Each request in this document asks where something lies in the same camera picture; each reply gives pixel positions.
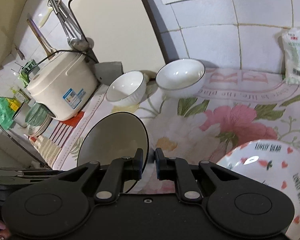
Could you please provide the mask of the white bowl black rim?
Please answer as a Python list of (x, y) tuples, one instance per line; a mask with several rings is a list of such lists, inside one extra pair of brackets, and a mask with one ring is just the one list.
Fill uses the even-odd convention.
[(132, 113), (113, 113), (88, 132), (79, 150), (77, 165), (98, 161), (101, 166), (107, 166), (115, 159), (134, 157), (138, 149), (142, 150), (142, 161), (137, 167), (142, 173), (150, 150), (147, 129)]

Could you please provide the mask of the small white ribbed bowl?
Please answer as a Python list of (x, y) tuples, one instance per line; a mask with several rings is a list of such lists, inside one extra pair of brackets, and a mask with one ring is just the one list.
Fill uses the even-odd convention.
[(106, 100), (114, 106), (127, 107), (141, 102), (149, 78), (138, 70), (126, 72), (111, 83)]

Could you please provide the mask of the white ribbed bowl back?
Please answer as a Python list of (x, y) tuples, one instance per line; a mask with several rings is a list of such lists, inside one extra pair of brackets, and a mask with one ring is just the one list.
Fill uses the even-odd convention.
[(157, 86), (169, 98), (190, 98), (199, 93), (206, 78), (206, 67), (195, 59), (179, 59), (163, 66), (157, 73)]

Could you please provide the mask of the rabbit carrot deep plate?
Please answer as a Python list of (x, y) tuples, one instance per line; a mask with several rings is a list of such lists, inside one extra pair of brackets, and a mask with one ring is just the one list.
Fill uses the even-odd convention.
[(286, 194), (295, 215), (286, 236), (300, 239), (300, 151), (277, 140), (255, 140), (228, 152), (218, 165)]

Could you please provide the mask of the striped red placemat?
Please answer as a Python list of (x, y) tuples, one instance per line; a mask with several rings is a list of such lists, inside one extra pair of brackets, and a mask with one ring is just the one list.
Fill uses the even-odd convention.
[(53, 119), (43, 133), (29, 137), (29, 141), (49, 167), (53, 167), (62, 148), (73, 133), (85, 112), (80, 111), (66, 121)]

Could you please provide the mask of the metal pot by sink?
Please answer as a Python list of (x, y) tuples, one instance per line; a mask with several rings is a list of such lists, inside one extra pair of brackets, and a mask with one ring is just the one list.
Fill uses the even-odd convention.
[(28, 112), (30, 111), (31, 107), (26, 103), (23, 102), (18, 110), (13, 115), (13, 121), (17, 123), (19, 126), (26, 128), (27, 123), (25, 121)]

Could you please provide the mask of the green colander basket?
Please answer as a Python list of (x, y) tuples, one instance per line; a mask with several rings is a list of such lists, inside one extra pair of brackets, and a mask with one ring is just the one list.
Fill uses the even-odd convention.
[(48, 114), (47, 107), (36, 102), (28, 111), (25, 122), (31, 126), (40, 126), (45, 121)]

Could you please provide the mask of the green plastic bag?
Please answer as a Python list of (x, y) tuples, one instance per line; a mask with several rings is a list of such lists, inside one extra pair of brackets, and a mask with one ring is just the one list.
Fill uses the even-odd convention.
[(8, 130), (13, 124), (15, 110), (11, 108), (11, 98), (0, 96), (0, 126)]

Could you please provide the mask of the grey cleaver knife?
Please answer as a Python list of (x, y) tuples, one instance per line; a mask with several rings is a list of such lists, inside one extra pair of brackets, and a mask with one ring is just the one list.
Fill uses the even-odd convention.
[(93, 66), (93, 73), (100, 83), (109, 86), (123, 74), (122, 63), (118, 61), (96, 63)]

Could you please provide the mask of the cream rice cooker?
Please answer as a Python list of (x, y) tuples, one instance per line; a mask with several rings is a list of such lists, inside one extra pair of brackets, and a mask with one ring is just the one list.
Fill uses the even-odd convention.
[(66, 51), (43, 67), (27, 90), (36, 102), (50, 110), (54, 119), (65, 121), (80, 111), (97, 85), (85, 55)]

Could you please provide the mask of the hanging metal ladle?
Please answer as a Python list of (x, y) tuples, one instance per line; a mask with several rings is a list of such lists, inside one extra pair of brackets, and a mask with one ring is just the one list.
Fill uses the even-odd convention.
[(55, 15), (58, 17), (66, 35), (68, 45), (77, 51), (87, 51), (90, 44), (81, 32), (70, 10), (62, 0), (49, 0)]

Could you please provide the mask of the wooden spatula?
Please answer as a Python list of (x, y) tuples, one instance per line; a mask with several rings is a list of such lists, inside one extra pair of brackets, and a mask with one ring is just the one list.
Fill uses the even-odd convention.
[(36, 24), (31, 18), (28, 18), (26, 21), (30, 29), (34, 33), (35, 37), (39, 41), (40, 45), (42, 46), (43, 50), (46, 52), (48, 59), (51, 60), (55, 56), (53, 55), (53, 53), (56, 52), (57, 50), (49, 44), (49, 42), (46, 40), (44, 35), (41, 33), (41, 31), (39, 30), (39, 28), (36, 26)]

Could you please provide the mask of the cream cutting board black edge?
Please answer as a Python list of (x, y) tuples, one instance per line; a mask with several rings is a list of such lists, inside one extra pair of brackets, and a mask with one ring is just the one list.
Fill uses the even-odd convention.
[(69, 8), (99, 62), (155, 74), (180, 58), (155, 0), (70, 0)]

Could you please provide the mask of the white plastic seasoning bag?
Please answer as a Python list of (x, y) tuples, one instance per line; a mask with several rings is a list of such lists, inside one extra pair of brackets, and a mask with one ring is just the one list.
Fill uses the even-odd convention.
[(285, 52), (286, 83), (300, 85), (300, 28), (292, 28), (281, 37)]

